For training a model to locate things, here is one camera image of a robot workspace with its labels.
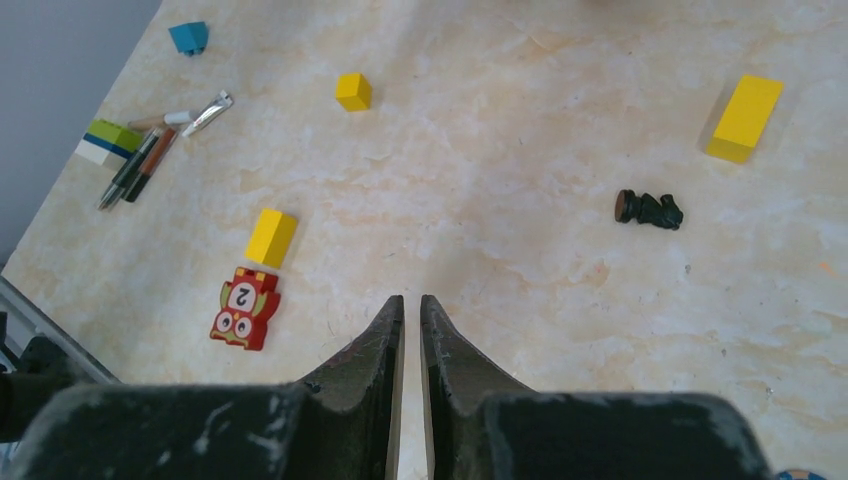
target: dark green figurine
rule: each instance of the dark green figurine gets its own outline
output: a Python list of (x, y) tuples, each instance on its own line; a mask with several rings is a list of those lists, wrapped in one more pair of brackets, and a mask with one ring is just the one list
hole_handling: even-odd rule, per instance
[(615, 200), (615, 220), (627, 223), (633, 218), (639, 223), (677, 230), (683, 223), (683, 212), (674, 204), (674, 197), (671, 195), (663, 195), (657, 202), (647, 193), (637, 197), (633, 190), (622, 190), (618, 192), (618, 198)]

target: teal block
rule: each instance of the teal block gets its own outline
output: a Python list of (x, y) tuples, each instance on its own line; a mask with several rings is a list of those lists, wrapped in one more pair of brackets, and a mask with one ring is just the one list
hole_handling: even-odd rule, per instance
[(171, 40), (174, 41), (177, 51), (189, 57), (203, 53), (209, 41), (206, 22), (184, 23), (169, 28), (168, 32), (171, 33)]

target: building block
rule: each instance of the building block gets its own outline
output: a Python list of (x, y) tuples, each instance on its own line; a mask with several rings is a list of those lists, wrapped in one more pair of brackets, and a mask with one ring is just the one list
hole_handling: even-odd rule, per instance
[(85, 132), (85, 137), (95, 137), (103, 141), (103, 143), (114, 145), (121, 148), (132, 155), (138, 146), (141, 145), (143, 135), (134, 132), (129, 128), (123, 127), (116, 123), (107, 122), (106, 120), (95, 120), (91, 122), (88, 130)]
[(268, 320), (280, 306), (280, 294), (274, 291), (278, 280), (276, 275), (237, 268), (233, 281), (221, 287), (221, 311), (215, 316), (209, 338), (245, 350), (262, 350)]
[(348, 112), (368, 110), (371, 107), (371, 85), (361, 73), (346, 73), (336, 85), (336, 100)]
[(95, 120), (77, 144), (74, 154), (118, 171), (138, 149), (141, 140), (141, 135), (128, 128), (105, 120)]
[(177, 51), (189, 57), (203, 53), (209, 41), (206, 22), (184, 23), (169, 28), (168, 32), (171, 33), (171, 40), (174, 41)]
[(280, 268), (296, 228), (296, 218), (276, 210), (262, 209), (244, 256), (267, 267)]
[(76, 150), (74, 150), (74, 155), (80, 156), (100, 165), (101, 167), (106, 167), (115, 172), (120, 170), (127, 161), (126, 157), (106, 150), (105, 148), (86, 140), (80, 140)]
[(744, 75), (707, 144), (707, 155), (745, 163), (777, 104), (783, 83)]

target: red character block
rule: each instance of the red character block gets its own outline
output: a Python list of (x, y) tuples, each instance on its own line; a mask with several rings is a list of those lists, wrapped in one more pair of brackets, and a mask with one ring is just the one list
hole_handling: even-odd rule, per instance
[(239, 345), (245, 350), (262, 350), (268, 320), (280, 306), (276, 275), (244, 267), (236, 269), (232, 282), (221, 288), (221, 312), (209, 338)]

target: small yellow cube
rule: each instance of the small yellow cube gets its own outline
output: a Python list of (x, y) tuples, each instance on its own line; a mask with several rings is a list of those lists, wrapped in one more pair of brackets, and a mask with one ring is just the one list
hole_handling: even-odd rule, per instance
[(368, 110), (371, 107), (371, 85), (361, 73), (346, 73), (336, 85), (336, 100), (348, 112)]
[(707, 155), (745, 163), (766, 128), (783, 83), (744, 75), (718, 122)]
[(244, 256), (267, 267), (280, 268), (296, 228), (296, 218), (263, 208)]

